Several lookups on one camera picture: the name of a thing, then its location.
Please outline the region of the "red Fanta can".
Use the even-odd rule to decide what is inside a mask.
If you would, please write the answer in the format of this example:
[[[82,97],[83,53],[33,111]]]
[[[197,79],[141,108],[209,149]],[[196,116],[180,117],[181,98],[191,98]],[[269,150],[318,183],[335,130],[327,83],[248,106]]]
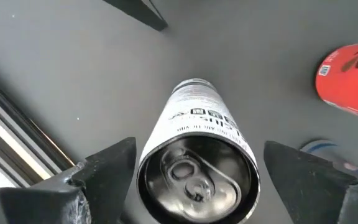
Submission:
[[[358,44],[331,52],[319,65],[314,85],[325,103],[358,116]]]

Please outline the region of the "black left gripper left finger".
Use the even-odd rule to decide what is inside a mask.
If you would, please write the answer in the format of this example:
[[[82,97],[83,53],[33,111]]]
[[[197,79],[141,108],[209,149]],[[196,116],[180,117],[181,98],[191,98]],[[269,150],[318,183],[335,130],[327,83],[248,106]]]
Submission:
[[[0,224],[116,224],[135,162],[128,137],[33,186],[0,188]]]

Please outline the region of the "blue silver Red Bull can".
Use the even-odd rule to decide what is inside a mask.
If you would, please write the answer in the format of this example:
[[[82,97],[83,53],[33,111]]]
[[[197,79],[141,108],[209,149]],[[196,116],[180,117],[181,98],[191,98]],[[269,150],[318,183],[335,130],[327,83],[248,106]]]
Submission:
[[[300,151],[330,161],[335,167],[345,169],[350,173],[358,174],[358,166],[340,155],[340,152],[342,152],[341,147],[330,140],[318,139],[310,141],[306,143]]]

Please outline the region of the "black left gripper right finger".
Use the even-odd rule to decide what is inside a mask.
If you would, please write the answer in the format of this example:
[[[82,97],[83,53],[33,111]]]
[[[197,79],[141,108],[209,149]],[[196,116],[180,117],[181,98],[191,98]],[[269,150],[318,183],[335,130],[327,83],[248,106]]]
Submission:
[[[275,141],[264,162],[293,224],[358,224],[358,174]]]

